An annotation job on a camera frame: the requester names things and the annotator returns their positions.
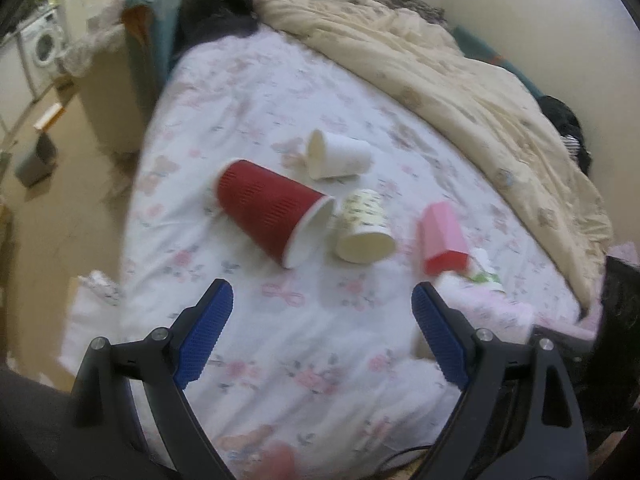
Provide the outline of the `Hello Kitty paper cup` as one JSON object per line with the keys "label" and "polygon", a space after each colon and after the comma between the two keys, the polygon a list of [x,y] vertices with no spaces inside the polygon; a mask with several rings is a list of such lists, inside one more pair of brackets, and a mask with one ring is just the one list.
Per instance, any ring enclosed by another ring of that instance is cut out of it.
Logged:
{"label": "Hello Kitty paper cup", "polygon": [[454,272],[440,274],[432,285],[445,304],[462,312],[474,328],[487,328],[510,344],[529,340],[535,321],[531,304],[510,299],[490,283],[473,282]]}

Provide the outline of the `pink hexagonal plastic cup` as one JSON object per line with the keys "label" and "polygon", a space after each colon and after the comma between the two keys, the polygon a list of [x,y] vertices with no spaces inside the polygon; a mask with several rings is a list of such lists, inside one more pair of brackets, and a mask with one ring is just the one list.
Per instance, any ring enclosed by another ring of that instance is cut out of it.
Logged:
{"label": "pink hexagonal plastic cup", "polygon": [[428,205],[419,221],[419,233],[421,262],[426,275],[466,270],[469,246],[450,203]]}

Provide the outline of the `white patterned floor cloth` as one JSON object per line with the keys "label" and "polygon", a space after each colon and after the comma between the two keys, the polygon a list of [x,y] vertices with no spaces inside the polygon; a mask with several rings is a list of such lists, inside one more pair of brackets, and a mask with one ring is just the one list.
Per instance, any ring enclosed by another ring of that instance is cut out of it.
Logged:
{"label": "white patterned floor cloth", "polygon": [[106,304],[117,307],[122,300],[122,289],[109,276],[99,270],[92,270],[79,278],[80,284],[90,289]]}

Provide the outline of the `black clothes pile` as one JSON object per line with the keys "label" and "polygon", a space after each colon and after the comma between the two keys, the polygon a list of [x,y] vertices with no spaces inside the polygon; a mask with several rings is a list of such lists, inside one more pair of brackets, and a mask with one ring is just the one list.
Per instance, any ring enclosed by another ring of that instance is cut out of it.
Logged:
{"label": "black clothes pile", "polygon": [[549,119],[559,133],[570,158],[586,176],[589,176],[592,157],[585,144],[582,126],[573,111],[553,96],[541,96],[537,99],[537,103],[542,114]]}

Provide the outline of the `white floral bed sheet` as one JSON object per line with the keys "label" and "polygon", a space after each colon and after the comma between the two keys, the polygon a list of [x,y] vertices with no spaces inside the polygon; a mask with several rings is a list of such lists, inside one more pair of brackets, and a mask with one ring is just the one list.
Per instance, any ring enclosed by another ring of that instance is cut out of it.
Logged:
{"label": "white floral bed sheet", "polygon": [[193,411],[236,474],[285,443],[305,479],[360,479],[431,445],[458,400],[416,350],[420,219],[448,203],[506,296],[480,318],[526,336],[574,324],[564,276],[437,130],[292,37],[262,27],[183,55],[143,141],[119,286],[84,286],[58,360],[175,321],[217,278],[232,315]]}

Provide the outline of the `grey waste bin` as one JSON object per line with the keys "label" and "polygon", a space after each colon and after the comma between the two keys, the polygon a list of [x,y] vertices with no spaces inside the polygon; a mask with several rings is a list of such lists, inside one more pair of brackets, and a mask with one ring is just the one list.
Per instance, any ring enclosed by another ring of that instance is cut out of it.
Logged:
{"label": "grey waste bin", "polygon": [[40,132],[34,144],[17,162],[14,176],[24,188],[32,188],[52,174],[58,149],[46,132]]}

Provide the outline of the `beige covered furniture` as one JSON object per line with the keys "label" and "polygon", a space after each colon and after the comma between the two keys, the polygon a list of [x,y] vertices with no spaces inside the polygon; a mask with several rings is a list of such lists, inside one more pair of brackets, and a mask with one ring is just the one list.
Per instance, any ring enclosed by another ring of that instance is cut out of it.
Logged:
{"label": "beige covered furniture", "polygon": [[139,151],[145,119],[134,90],[125,27],[88,32],[64,50],[60,61],[77,87],[100,148],[114,154]]}

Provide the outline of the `green white paper cup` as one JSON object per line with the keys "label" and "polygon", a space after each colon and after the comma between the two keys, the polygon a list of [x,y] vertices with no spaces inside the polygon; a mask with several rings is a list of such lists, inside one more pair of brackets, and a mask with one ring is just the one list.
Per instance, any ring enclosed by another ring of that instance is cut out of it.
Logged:
{"label": "green white paper cup", "polygon": [[482,286],[492,292],[506,293],[498,272],[492,265],[485,249],[472,248],[470,250],[468,266],[463,275],[475,285]]}

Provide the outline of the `cream bear print duvet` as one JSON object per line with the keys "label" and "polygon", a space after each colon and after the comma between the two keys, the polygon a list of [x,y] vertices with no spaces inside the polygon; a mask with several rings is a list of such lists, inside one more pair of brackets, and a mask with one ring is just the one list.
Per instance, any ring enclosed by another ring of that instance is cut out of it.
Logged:
{"label": "cream bear print duvet", "polygon": [[259,0],[260,18],[429,122],[509,203],[589,306],[613,228],[593,183],[513,74],[416,12],[374,0]]}

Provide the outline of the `plain white paper cup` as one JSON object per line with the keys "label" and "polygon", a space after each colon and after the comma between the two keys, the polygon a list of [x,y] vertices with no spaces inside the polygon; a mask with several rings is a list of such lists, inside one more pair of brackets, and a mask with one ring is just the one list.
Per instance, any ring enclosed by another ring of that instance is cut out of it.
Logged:
{"label": "plain white paper cup", "polygon": [[359,176],[373,164],[370,144],[340,134],[314,130],[306,148],[306,167],[314,180]]}

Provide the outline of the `yellow patterned paper cup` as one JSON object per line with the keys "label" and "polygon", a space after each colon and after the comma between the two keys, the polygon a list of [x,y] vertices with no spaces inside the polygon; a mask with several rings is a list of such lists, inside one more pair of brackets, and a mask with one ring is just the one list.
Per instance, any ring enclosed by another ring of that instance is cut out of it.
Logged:
{"label": "yellow patterned paper cup", "polygon": [[350,263],[372,264],[395,250],[383,197],[370,188],[346,196],[337,219],[335,253]]}

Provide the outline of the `white washing machine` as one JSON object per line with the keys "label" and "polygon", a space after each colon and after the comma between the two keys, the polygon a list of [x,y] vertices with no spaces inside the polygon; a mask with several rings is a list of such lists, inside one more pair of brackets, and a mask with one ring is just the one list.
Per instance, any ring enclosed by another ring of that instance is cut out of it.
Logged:
{"label": "white washing machine", "polygon": [[66,47],[67,37],[58,8],[40,12],[20,29],[18,40],[29,88],[38,101],[62,76],[58,57]]}

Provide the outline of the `red ribbed paper cup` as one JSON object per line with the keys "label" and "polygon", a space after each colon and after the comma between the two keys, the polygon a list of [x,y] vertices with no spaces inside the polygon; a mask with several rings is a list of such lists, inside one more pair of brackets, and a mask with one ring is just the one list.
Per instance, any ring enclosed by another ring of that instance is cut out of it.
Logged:
{"label": "red ribbed paper cup", "polygon": [[214,180],[222,211],[285,269],[300,266],[319,246],[335,198],[247,159],[225,162]]}

